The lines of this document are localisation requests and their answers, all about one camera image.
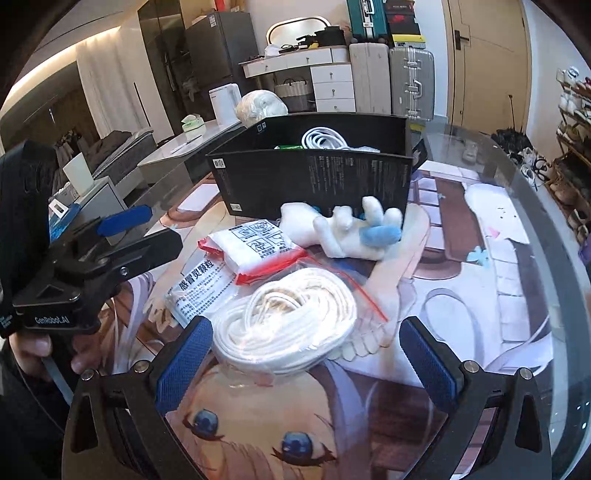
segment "blue gripper pad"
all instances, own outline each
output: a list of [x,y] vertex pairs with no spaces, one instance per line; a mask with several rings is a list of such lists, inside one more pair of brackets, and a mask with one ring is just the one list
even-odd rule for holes
[[212,342],[212,324],[203,318],[179,347],[177,355],[158,379],[156,410],[162,416],[178,408]]
[[399,335],[400,346],[433,404],[447,414],[454,412],[464,384],[459,358],[416,317],[402,321]]
[[147,205],[139,205],[121,213],[105,218],[96,229],[100,236],[113,236],[126,232],[134,226],[143,225],[152,218],[152,209]]

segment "wooden door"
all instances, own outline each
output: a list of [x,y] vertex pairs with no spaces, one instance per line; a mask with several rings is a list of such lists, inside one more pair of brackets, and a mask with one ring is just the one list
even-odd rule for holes
[[451,123],[492,134],[512,127],[514,115],[519,131],[527,118],[530,84],[520,0],[449,0],[449,13]]

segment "refrigerator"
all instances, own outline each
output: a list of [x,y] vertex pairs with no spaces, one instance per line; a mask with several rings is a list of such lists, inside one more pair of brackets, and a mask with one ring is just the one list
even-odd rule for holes
[[256,57],[255,32],[247,12],[215,12],[186,31],[193,73],[203,100],[213,107],[209,90],[236,83],[242,96],[256,89],[254,79],[247,79],[240,62]]
[[194,77],[180,3],[148,0],[138,10],[138,18],[164,110],[174,135],[179,135],[185,116],[209,111]]

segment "white curtain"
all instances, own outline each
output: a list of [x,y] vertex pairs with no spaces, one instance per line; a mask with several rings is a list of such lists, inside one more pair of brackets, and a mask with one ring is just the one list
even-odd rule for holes
[[149,127],[125,78],[119,42],[117,28],[88,38],[76,47],[82,88],[101,138],[113,130],[135,133]]

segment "teal suitcase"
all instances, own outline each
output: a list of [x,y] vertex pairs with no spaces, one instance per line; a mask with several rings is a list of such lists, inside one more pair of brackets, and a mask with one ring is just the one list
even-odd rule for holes
[[385,0],[347,0],[353,42],[390,43]]

